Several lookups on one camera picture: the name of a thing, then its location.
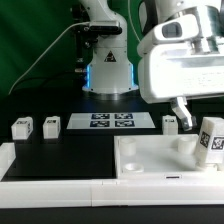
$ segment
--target small white block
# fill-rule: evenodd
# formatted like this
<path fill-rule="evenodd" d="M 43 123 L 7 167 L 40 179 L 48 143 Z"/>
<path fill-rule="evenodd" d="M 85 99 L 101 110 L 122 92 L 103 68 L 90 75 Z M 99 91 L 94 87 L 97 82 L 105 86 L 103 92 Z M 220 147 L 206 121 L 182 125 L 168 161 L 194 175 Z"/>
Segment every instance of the small white block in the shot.
<path fill-rule="evenodd" d="M 47 117 L 43 124 L 44 139 L 56 139 L 61 130 L 60 117 Z"/>
<path fill-rule="evenodd" d="M 26 140 L 33 131 L 31 117 L 19 118 L 11 127 L 13 140 Z"/>
<path fill-rule="evenodd" d="M 196 146 L 201 164 L 220 164 L 224 158 L 224 119 L 204 117 Z"/>
<path fill-rule="evenodd" d="M 178 135 L 178 123 L 176 116 L 163 116 L 162 122 L 164 135 Z"/>
<path fill-rule="evenodd" d="M 16 158 L 14 143 L 4 143 L 0 147 L 0 181 Z"/>

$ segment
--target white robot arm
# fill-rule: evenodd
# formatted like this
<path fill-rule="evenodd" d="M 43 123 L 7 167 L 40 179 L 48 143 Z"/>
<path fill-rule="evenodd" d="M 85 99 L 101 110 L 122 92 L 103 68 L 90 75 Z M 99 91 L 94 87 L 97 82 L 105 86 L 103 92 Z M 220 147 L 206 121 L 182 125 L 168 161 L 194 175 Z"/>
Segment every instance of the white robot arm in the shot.
<path fill-rule="evenodd" d="M 224 95 L 222 1 L 149 1 L 158 25 L 138 46 L 141 96 L 147 103 L 171 102 L 184 130 L 190 130 L 195 119 L 185 107 L 187 99 Z"/>
<path fill-rule="evenodd" d="M 133 65 L 127 58 L 125 19 L 109 9 L 107 0 L 80 0 L 80 3 L 90 17 L 89 29 L 99 32 L 98 42 L 93 47 L 93 59 L 87 69 L 84 92 L 99 99 L 113 100 L 137 92 Z M 113 34 L 117 29 L 121 33 Z"/>

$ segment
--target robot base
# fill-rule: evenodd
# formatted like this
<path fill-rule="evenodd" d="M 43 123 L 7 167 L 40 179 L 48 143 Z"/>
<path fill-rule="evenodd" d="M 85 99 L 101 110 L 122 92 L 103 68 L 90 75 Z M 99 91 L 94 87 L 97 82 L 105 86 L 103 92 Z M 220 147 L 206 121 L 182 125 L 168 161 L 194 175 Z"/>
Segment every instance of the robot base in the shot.
<path fill-rule="evenodd" d="M 105 93 L 95 93 L 90 91 L 83 90 L 83 94 L 85 97 L 97 99 L 97 100 L 122 100 L 129 97 L 137 97 L 140 96 L 139 89 L 132 90 L 125 93 L 113 93 L 113 94 L 105 94 Z"/>

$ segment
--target black cable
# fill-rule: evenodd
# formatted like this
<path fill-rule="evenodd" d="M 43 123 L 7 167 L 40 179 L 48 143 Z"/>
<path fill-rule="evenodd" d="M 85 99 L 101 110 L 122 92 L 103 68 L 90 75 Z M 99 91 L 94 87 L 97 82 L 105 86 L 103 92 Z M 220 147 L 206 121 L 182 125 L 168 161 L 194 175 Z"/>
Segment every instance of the black cable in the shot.
<path fill-rule="evenodd" d="M 27 79 L 23 79 L 23 80 L 20 80 L 13 88 L 12 88 L 12 93 L 15 91 L 15 89 L 17 88 L 17 86 L 21 85 L 22 83 L 24 82 L 27 82 L 27 81 L 32 81 L 32 80 L 37 80 L 37 79 L 46 79 L 44 77 L 33 77 L 33 78 L 27 78 Z"/>
<path fill-rule="evenodd" d="M 51 77 L 32 77 L 32 78 L 27 78 L 27 79 L 23 79 L 23 80 L 20 80 L 12 89 L 12 92 L 15 91 L 15 89 L 21 85 L 22 83 L 24 82 L 28 82 L 28 81 L 33 81 L 33 80 L 45 80 L 38 88 L 42 88 L 43 86 L 45 86 L 47 83 L 51 82 L 52 80 L 54 79 L 57 79 L 57 77 L 60 77 L 62 75 L 66 75 L 66 74 L 75 74 L 74 71 L 65 71 L 65 72 L 60 72 L 60 73 L 57 73 Z"/>
<path fill-rule="evenodd" d="M 46 84 L 48 84 L 49 82 L 51 82 L 52 80 L 60 77 L 60 76 L 63 76 L 63 75 L 67 75 L 67 74 L 74 74 L 75 75 L 75 72 L 74 71 L 65 71 L 65 72 L 60 72 L 60 73 L 57 73 L 49 78 L 46 78 L 46 80 L 38 87 L 38 89 L 41 89 L 43 88 Z"/>

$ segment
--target white platform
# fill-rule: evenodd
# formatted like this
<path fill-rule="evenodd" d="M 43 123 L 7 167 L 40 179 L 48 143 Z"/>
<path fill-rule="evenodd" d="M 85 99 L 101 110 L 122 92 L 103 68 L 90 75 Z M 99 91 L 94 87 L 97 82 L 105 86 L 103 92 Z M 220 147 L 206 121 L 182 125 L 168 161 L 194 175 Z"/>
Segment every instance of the white platform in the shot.
<path fill-rule="evenodd" d="M 123 156 L 117 136 L 117 179 L 2 182 L 0 208 L 224 204 L 224 172 L 195 171 L 195 156 L 177 150 L 180 137 L 131 136 L 136 154 Z M 126 172 L 130 163 L 140 166 Z"/>

